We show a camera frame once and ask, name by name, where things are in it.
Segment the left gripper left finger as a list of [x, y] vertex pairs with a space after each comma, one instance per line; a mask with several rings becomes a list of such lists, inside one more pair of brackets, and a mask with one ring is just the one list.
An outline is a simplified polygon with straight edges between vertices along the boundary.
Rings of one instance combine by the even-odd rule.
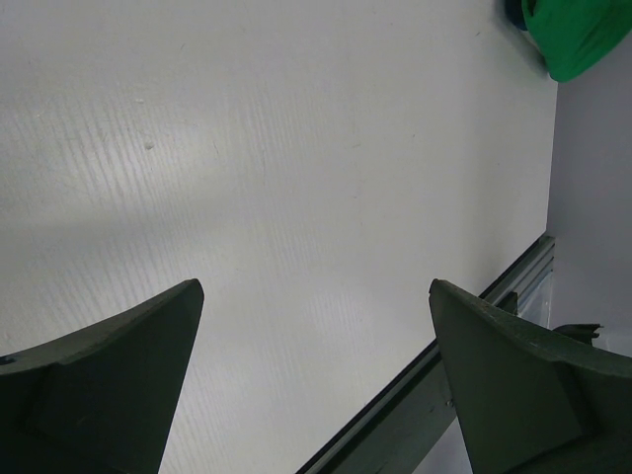
[[2, 355], [2, 472], [158, 472], [202, 307], [193, 278], [96, 324]]

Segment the green t shirt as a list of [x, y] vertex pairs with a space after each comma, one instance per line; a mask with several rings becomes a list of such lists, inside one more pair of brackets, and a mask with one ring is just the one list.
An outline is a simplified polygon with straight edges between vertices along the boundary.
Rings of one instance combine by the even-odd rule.
[[595, 66], [631, 31], [627, 0], [523, 1], [521, 9], [550, 77], [559, 83]]

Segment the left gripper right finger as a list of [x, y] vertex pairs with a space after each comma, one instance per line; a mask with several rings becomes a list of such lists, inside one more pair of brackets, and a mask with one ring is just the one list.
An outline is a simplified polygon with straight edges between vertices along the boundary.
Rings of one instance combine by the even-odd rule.
[[631, 359], [436, 279], [430, 308], [476, 473], [628, 473]]

